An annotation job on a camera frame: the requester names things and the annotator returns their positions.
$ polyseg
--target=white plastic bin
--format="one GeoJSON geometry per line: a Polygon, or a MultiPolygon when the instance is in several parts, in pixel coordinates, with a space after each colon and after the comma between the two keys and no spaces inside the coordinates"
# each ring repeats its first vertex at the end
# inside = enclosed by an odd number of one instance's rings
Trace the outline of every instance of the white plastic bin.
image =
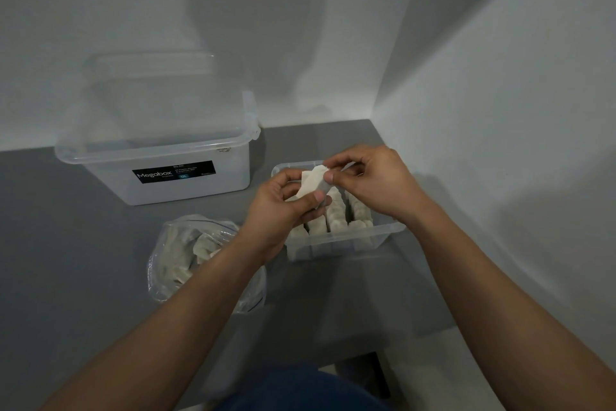
{"type": "Polygon", "coordinates": [[[244,189],[259,137],[241,62],[201,51],[109,55],[69,108],[56,156],[83,165],[129,205],[244,189]]]}
{"type": "MultiPolygon", "coordinates": [[[[312,170],[312,168],[321,163],[322,161],[282,163],[274,166],[272,176],[279,173],[283,168],[312,170]]],[[[349,202],[346,200],[344,191],[342,189],[339,190],[343,195],[345,204],[348,206],[349,202]]],[[[372,211],[372,218],[374,222],[372,228],[349,229],[348,231],[337,233],[287,238],[285,241],[287,257],[291,262],[295,262],[327,256],[349,255],[353,252],[376,249],[383,244],[390,234],[405,229],[402,223],[390,216],[372,211]]]]}

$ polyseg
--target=forearm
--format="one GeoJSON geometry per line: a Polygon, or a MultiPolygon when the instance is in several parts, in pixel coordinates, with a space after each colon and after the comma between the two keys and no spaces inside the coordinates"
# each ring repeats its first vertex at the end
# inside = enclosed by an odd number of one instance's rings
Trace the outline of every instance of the forearm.
{"type": "Polygon", "coordinates": [[[511,281],[438,205],[403,222],[507,409],[614,409],[616,376],[511,281]]]}
{"type": "Polygon", "coordinates": [[[233,241],[43,410],[172,409],[258,268],[255,259],[250,248],[233,241]]]}

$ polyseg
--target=person's left hand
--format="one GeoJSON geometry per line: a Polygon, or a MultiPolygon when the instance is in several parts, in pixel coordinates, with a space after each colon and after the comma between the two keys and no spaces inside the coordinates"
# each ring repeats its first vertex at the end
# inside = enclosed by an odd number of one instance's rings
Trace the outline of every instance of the person's left hand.
{"type": "Polygon", "coordinates": [[[305,170],[285,168],[261,184],[248,209],[248,217],[234,238],[237,243],[242,243],[244,249],[254,251],[259,264],[264,264],[280,252],[291,229],[320,217],[327,205],[331,204],[331,197],[322,190],[285,202],[301,187],[299,182],[292,181],[301,181],[302,171],[305,170]],[[325,198],[326,206],[315,210],[325,198]]]}

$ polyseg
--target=gray tabletop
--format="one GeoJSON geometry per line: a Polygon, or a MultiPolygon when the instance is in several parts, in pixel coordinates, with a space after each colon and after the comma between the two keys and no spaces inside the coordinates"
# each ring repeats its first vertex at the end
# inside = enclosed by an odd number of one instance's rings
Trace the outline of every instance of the gray tabletop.
{"type": "MultiPolygon", "coordinates": [[[[36,408],[157,307],[145,266],[163,222],[201,213],[241,223],[275,165],[355,143],[382,142],[368,120],[265,129],[251,143],[248,189],[143,206],[52,149],[0,154],[0,408],[36,408]]],[[[281,254],[267,266],[266,305],[232,316],[181,406],[223,395],[262,361],[330,364],[449,328],[422,259],[404,233],[355,255],[293,264],[281,254]]]]}

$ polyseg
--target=hand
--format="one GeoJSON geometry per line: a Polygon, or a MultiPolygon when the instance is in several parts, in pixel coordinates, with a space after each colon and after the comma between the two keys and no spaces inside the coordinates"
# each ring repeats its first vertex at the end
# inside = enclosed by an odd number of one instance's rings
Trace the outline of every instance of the hand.
{"type": "Polygon", "coordinates": [[[285,168],[261,184],[248,209],[248,217],[234,238],[236,244],[241,243],[254,253],[261,265],[280,252],[291,229],[320,217],[331,204],[331,197],[322,190],[285,202],[301,187],[299,182],[292,181],[301,181],[302,171],[305,170],[285,168]],[[327,199],[326,206],[315,210],[323,199],[327,199]]]}
{"type": "Polygon", "coordinates": [[[323,162],[330,170],[325,181],[348,190],[365,205],[397,220],[416,218],[430,198],[421,190],[395,150],[385,145],[356,145],[323,162]]]}

